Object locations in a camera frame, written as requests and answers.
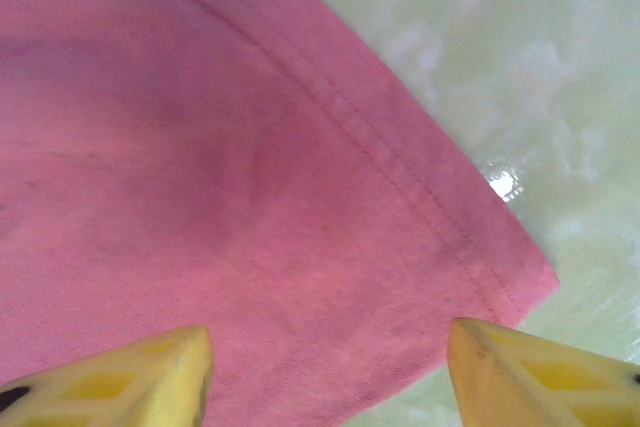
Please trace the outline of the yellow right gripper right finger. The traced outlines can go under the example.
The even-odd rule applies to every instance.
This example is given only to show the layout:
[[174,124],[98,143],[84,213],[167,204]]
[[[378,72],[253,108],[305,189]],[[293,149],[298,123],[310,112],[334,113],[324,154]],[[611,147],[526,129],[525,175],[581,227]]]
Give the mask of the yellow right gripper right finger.
[[473,318],[449,328],[464,427],[640,427],[640,365]]

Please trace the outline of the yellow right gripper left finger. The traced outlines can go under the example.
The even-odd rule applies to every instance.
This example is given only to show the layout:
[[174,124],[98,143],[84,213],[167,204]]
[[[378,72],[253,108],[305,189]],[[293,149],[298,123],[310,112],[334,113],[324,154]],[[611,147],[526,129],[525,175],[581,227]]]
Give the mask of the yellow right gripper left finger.
[[188,325],[0,386],[0,427],[202,427],[214,354]]

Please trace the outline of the pink t-shirt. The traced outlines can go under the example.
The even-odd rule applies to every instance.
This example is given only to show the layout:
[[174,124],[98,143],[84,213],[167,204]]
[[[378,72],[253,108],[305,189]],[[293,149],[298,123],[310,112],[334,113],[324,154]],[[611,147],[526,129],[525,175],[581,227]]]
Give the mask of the pink t-shirt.
[[0,380],[205,323],[206,427],[334,427],[557,284],[321,0],[0,0]]

